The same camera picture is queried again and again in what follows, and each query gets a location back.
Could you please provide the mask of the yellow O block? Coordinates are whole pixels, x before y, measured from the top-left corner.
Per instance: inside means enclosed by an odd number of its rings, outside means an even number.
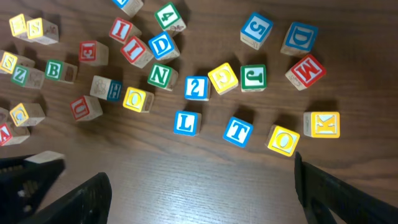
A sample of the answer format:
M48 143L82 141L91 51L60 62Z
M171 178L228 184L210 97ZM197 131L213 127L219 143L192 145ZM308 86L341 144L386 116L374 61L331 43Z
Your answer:
M138 113L148 113L154 99L153 93L129 86L123 100L123 107Z
M265 146L274 152L291 157L299 139L299 133L274 124L271 126Z

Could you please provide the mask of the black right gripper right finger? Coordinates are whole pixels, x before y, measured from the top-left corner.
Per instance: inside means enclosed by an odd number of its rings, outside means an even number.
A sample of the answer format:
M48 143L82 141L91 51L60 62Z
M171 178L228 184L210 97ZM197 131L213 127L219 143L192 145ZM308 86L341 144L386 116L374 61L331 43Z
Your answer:
M397 208L304 162L295 154L295 189L308 223L397 223Z

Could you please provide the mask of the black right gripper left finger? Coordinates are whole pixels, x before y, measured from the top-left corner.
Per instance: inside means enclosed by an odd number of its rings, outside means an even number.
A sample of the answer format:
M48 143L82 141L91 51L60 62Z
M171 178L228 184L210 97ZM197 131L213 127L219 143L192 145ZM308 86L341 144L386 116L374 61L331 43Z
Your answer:
M109 178L100 172L21 223L107 224L111 199Z

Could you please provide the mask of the blue T block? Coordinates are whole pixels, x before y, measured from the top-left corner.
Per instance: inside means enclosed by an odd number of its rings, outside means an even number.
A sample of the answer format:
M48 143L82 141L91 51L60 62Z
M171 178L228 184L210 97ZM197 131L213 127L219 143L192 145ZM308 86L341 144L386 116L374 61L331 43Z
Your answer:
M253 131L253 125L237 117L231 117L223 139L239 147L246 147Z

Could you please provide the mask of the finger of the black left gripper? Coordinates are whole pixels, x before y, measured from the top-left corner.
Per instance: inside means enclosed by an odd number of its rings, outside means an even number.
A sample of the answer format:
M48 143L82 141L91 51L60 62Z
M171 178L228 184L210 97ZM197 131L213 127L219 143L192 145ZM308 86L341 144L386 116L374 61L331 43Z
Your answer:
M63 159L38 164L27 158L1 159L1 224L32 216L65 169Z

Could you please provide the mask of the green B block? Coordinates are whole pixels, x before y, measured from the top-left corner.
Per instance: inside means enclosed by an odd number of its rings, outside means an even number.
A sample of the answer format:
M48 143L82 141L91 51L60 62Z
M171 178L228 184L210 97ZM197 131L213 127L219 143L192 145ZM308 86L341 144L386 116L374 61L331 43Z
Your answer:
M78 67L59 60L48 60L44 73L48 80L74 84Z

